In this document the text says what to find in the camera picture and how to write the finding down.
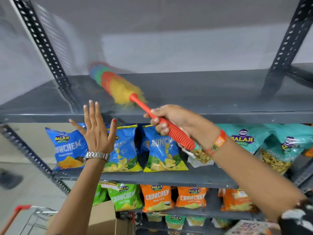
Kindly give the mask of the person's left hand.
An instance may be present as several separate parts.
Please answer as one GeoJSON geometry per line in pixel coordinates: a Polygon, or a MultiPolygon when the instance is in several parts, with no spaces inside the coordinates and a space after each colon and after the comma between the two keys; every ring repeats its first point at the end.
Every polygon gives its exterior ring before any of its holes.
{"type": "Polygon", "coordinates": [[[96,125],[90,125],[89,106],[83,106],[84,123],[86,125],[86,134],[83,136],[87,142],[89,151],[110,154],[114,150],[114,144],[108,142],[109,132],[101,115],[99,103],[94,102],[94,104],[96,108],[96,125]]]}

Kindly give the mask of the person's right hand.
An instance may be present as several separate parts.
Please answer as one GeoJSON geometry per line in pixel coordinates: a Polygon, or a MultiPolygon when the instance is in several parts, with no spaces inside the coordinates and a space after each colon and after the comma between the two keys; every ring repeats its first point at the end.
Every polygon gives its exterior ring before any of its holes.
{"type": "Polygon", "coordinates": [[[159,108],[171,108],[168,121],[181,128],[203,150],[210,148],[220,134],[220,129],[199,114],[178,105],[164,105],[159,108]]]}

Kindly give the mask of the multicolour feather duster red handle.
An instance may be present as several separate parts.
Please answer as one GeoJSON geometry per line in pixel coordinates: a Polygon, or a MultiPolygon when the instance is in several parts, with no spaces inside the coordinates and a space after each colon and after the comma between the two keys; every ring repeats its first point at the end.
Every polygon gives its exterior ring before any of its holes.
{"type": "MultiPolygon", "coordinates": [[[[100,62],[92,63],[89,66],[89,74],[114,99],[116,104],[130,106],[135,103],[149,114],[151,118],[156,118],[151,113],[151,108],[146,105],[147,100],[143,91],[125,78],[114,73],[105,64],[100,62]]],[[[183,130],[163,117],[158,118],[159,123],[167,124],[169,135],[174,141],[186,150],[194,150],[195,142],[183,130]]]]}

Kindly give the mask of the person's right forearm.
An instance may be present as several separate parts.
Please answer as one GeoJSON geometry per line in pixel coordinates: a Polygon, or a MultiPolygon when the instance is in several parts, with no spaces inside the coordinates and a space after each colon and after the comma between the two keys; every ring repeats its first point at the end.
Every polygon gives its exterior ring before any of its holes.
{"type": "Polygon", "coordinates": [[[229,136],[212,156],[270,221],[277,221],[307,197],[284,176],[250,154],[229,136]]]}

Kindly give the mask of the person's left forearm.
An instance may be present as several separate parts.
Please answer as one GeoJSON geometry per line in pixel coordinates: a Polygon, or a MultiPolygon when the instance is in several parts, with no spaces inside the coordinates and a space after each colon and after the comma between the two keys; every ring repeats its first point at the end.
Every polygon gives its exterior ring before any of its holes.
{"type": "Polygon", "coordinates": [[[106,161],[91,158],[85,163],[71,192],[45,235],[86,235],[92,204],[106,161]]]}

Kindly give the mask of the blue snack packet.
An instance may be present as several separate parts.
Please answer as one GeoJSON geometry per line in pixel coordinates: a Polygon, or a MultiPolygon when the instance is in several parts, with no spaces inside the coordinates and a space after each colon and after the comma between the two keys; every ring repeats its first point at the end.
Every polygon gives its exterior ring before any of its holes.
{"type": "Polygon", "coordinates": [[[83,168],[84,157],[88,151],[84,136],[75,130],[71,133],[45,128],[54,145],[56,171],[83,168]]]}
{"type": "Polygon", "coordinates": [[[134,142],[137,127],[137,124],[117,127],[114,150],[110,153],[103,173],[142,171],[134,142]]]}
{"type": "Polygon", "coordinates": [[[182,160],[176,142],[169,136],[163,136],[155,126],[144,125],[142,146],[149,151],[144,172],[188,171],[182,160]]]}

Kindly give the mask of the silver metal wristwatch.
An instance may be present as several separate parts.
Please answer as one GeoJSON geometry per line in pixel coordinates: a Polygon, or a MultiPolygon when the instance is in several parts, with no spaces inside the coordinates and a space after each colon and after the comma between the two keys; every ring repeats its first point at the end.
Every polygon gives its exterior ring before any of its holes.
{"type": "Polygon", "coordinates": [[[88,159],[92,159],[92,158],[100,158],[108,162],[110,159],[110,154],[102,153],[102,152],[87,151],[86,155],[84,156],[84,163],[86,163],[88,159]]]}

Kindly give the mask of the grey metal shelving rack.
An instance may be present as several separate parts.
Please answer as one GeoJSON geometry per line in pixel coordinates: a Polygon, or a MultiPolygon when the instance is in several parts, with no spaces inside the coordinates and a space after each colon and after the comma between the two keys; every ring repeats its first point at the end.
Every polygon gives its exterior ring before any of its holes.
{"type": "Polygon", "coordinates": [[[151,108],[180,105],[215,123],[313,122],[313,0],[0,0],[0,134],[63,193],[48,123],[147,122],[91,79],[101,63],[151,108]]]}

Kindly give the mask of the clear white snack packet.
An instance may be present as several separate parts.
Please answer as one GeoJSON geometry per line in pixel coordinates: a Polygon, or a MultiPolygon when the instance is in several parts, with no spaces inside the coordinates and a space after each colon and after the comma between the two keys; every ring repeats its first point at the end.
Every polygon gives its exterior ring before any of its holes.
{"type": "Polygon", "coordinates": [[[188,155],[187,161],[191,164],[191,166],[198,168],[201,166],[214,165],[214,161],[202,151],[201,147],[196,142],[194,143],[195,148],[192,151],[188,151],[180,144],[178,144],[182,151],[188,155]]]}

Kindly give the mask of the green snack packet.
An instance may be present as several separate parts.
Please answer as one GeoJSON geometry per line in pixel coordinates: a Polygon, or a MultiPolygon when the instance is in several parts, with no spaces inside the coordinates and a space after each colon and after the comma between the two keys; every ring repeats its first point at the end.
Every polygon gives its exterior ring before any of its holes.
{"type": "Polygon", "coordinates": [[[108,190],[103,187],[100,183],[97,185],[96,193],[93,200],[93,205],[98,205],[100,203],[106,202],[109,200],[108,190]]]}
{"type": "Polygon", "coordinates": [[[118,183],[107,190],[116,212],[140,209],[144,205],[140,198],[141,189],[137,184],[118,183]]]}

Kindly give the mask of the orange snack packet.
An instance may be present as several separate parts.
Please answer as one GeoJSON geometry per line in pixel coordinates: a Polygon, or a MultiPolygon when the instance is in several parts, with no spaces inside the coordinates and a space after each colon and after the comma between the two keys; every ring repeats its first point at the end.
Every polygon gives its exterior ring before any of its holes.
{"type": "Polygon", "coordinates": [[[143,212],[159,212],[174,208],[170,186],[140,185],[140,187],[144,196],[143,212]]]}
{"type": "Polygon", "coordinates": [[[188,209],[206,207],[207,202],[205,196],[209,191],[208,188],[178,186],[177,189],[178,198],[175,202],[176,207],[188,209]]]}
{"type": "Polygon", "coordinates": [[[242,189],[219,189],[218,196],[223,198],[221,211],[224,212],[259,212],[242,189]]]}

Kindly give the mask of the teal snack packet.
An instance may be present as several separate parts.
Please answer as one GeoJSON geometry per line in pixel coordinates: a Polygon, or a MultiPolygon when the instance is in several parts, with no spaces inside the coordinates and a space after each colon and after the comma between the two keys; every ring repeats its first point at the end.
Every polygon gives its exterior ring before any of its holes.
{"type": "Polygon", "coordinates": [[[274,133],[266,124],[216,124],[219,128],[237,142],[238,145],[255,155],[265,139],[274,133]]]}
{"type": "Polygon", "coordinates": [[[304,124],[265,124],[272,133],[261,146],[260,158],[279,174],[313,146],[313,126],[304,124]]]}

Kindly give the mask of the small green-topped snack packet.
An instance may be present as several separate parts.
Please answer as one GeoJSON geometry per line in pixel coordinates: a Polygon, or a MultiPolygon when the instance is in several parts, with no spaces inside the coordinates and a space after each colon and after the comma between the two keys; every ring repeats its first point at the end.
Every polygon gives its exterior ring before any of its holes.
{"type": "Polygon", "coordinates": [[[166,215],[165,221],[168,229],[182,230],[186,216],[166,215]]]}
{"type": "Polygon", "coordinates": [[[205,224],[206,217],[186,217],[190,227],[202,227],[205,224]]]}
{"type": "Polygon", "coordinates": [[[233,224],[232,219],[212,218],[211,223],[215,228],[228,229],[233,224]]]}
{"type": "Polygon", "coordinates": [[[159,212],[146,213],[147,220],[149,222],[162,222],[163,216],[159,212]]]}

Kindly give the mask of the patterned flat packet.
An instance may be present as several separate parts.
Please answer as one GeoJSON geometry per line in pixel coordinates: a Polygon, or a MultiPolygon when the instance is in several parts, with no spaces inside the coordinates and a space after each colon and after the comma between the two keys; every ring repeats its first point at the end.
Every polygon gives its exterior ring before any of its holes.
{"type": "Polygon", "coordinates": [[[224,235],[282,235],[280,226],[273,222],[240,220],[224,235]]]}

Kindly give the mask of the black and white sleeve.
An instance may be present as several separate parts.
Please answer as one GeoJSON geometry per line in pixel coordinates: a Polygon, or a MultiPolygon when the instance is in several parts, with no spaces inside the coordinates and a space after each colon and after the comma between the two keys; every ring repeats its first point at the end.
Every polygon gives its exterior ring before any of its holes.
{"type": "Polygon", "coordinates": [[[281,235],[313,235],[313,202],[302,200],[278,218],[281,235]]]}

